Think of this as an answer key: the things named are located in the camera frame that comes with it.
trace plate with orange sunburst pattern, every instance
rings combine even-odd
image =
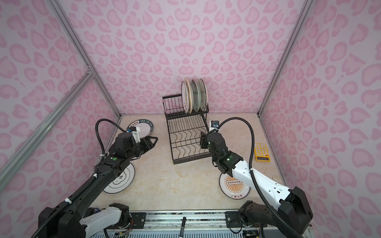
[[[236,200],[245,198],[250,192],[248,185],[228,174],[219,176],[219,187],[226,196]]]

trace zip tie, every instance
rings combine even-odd
[[[72,204],[72,201],[68,198],[65,198],[65,202],[69,203],[69,204]]]

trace plate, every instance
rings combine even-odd
[[[228,174],[219,176],[219,187],[226,196],[236,200],[245,198],[250,192],[248,185]]]
[[[181,82],[181,96],[182,96],[182,107],[184,108],[184,112],[188,113],[190,100],[189,100],[188,86],[186,85],[185,81]]]
[[[118,193],[125,190],[132,182],[135,176],[135,168],[132,164],[128,165],[127,168],[120,174],[119,177],[114,179],[105,189],[106,193]]]
[[[131,126],[136,126],[140,128],[139,132],[139,138],[143,138],[146,136],[149,136],[151,132],[154,130],[154,125],[150,120],[147,119],[139,119],[131,123],[128,127],[130,128]]]
[[[189,108],[188,108],[188,113],[192,113],[192,109],[193,109],[193,93],[192,92],[192,88],[191,88],[191,85],[189,83],[189,80],[188,78],[185,78],[184,79],[184,82],[186,85],[188,85],[188,91],[189,91]]]
[[[197,85],[200,89],[200,110],[205,111],[207,109],[208,103],[207,88],[205,87],[204,81],[202,79],[198,80]]]
[[[192,79],[190,82],[190,86],[192,87],[193,91],[193,110],[195,112],[198,112],[200,109],[200,101],[201,101],[201,93],[200,93],[200,88],[198,87],[196,81]]]

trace black marker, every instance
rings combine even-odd
[[[181,230],[180,230],[180,237],[184,236],[184,227],[185,227],[185,221],[187,220],[186,217],[182,218],[182,223],[181,223]]]

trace stack of plates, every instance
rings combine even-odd
[[[207,109],[208,90],[202,79],[197,82],[192,79],[189,82],[188,78],[185,78],[181,83],[181,93],[185,113],[201,112]]]

